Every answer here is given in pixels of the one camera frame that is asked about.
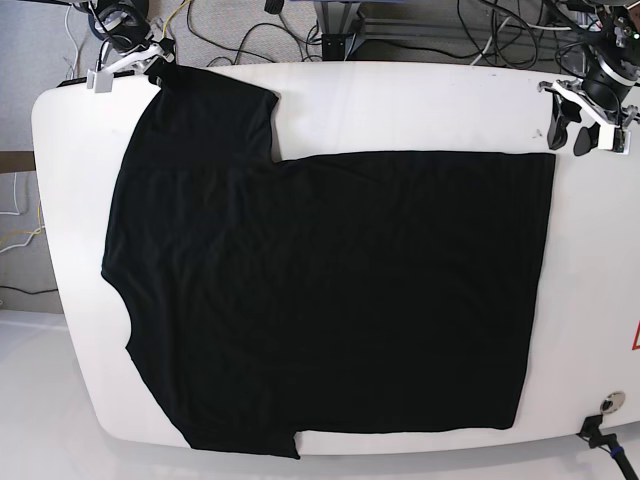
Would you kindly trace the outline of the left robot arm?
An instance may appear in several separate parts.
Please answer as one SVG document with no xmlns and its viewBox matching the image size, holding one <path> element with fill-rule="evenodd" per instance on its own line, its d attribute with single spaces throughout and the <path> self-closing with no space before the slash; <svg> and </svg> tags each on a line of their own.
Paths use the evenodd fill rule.
<svg viewBox="0 0 640 480">
<path fill-rule="evenodd" d="M 538 85 L 540 91 L 552 95 L 547 145 L 552 151 L 564 147 L 568 126 L 579 124 L 585 113 L 593 124 L 580 129 L 573 154 L 583 156 L 595 149 L 626 154 L 631 144 L 630 126 L 639 121 L 639 108 L 623 104 L 639 81 L 639 29 L 623 1 L 589 1 L 587 4 L 598 17 L 598 31 L 574 22 L 555 2 L 544 3 L 549 13 L 578 38 L 556 51 L 558 67 L 565 73 L 570 72 L 563 65 L 562 57 L 575 47 L 581 48 L 587 61 L 585 73 L 576 73 L 572 80 Z"/>
</svg>

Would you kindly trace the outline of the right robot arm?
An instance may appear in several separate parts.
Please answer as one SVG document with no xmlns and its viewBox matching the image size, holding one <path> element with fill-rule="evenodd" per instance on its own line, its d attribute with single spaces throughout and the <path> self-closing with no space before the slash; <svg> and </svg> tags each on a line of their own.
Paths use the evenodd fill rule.
<svg viewBox="0 0 640 480">
<path fill-rule="evenodd" d="M 144 74 L 155 64 L 175 62 L 175 41 L 161 33 L 161 26 L 147 19 L 148 1 L 74 1 L 75 9 L 88 17 L 90 30 L 101 41 L 87 79 L 112 79 L 117 72 Z"/>
</svg>

